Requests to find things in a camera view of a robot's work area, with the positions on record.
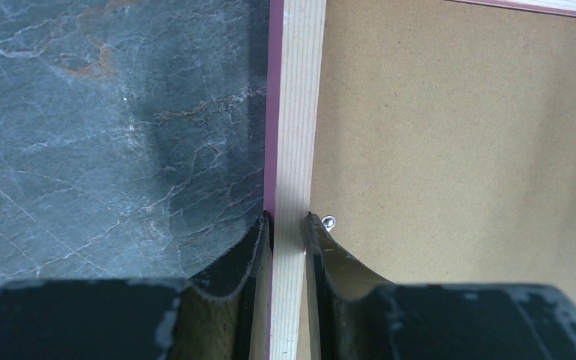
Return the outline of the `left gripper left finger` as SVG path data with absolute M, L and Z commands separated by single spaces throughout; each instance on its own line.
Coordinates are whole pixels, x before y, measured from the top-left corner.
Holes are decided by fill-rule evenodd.
M 266 359 L 269 228 L 189 278 L 7 283 L 0 359 Z

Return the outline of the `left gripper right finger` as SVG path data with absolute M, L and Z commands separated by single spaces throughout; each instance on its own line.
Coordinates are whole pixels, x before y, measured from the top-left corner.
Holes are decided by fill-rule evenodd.
M 533 283 L 396 284 L 304 222 L 313 359 L 576 359 L 576 306 Z

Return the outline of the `brown cardboard backing board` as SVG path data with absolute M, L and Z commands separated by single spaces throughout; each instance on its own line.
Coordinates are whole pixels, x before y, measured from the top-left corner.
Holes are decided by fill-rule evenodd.
M 326 6 L 313 359 L 576 359 L 576 18 Z

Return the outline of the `wooden picture frame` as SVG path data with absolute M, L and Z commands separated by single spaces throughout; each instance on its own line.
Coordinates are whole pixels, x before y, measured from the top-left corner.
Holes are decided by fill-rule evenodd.
M 398 283 L 576 302 L 576 16 L 503 1 L 273 1 L 267 359 L 308 359 L 302 225 Z

